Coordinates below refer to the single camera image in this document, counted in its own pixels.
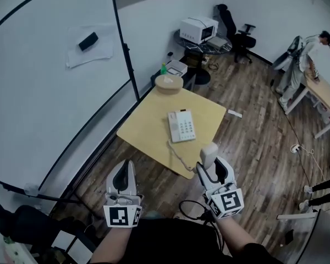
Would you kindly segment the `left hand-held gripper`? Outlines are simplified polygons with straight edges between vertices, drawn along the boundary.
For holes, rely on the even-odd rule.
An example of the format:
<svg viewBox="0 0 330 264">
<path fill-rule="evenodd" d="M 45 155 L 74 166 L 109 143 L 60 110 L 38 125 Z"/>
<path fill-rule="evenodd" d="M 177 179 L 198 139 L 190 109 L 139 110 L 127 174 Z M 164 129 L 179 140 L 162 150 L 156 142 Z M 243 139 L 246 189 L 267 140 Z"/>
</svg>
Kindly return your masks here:
<svg viewBox="0 0 330 264">
<path fill-rule="evenodd" d="M 142 195 L 136 189 L 135 166 L 131 160 L 118 163 L 106 178 L 103 205 L 108 227 L 137 227 L 142 211 Z"/>
</svg>

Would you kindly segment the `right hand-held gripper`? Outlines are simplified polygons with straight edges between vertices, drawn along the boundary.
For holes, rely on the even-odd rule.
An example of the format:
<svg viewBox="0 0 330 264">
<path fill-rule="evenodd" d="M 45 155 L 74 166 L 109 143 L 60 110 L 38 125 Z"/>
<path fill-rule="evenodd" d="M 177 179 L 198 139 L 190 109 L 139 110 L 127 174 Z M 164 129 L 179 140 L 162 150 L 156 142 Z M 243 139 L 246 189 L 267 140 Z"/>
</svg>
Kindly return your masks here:
<svg viewBox="0 0 330 264">
<path fill-rule="evenodd" d="M 217 156 L 207 169 L 197 162 L 196 171 L 205 188 L 206 204 L 215 219 L 231 217 L 242 211 L 242 190 L 237 188 L 234 170 L 224 158 Z"/>
</svg>

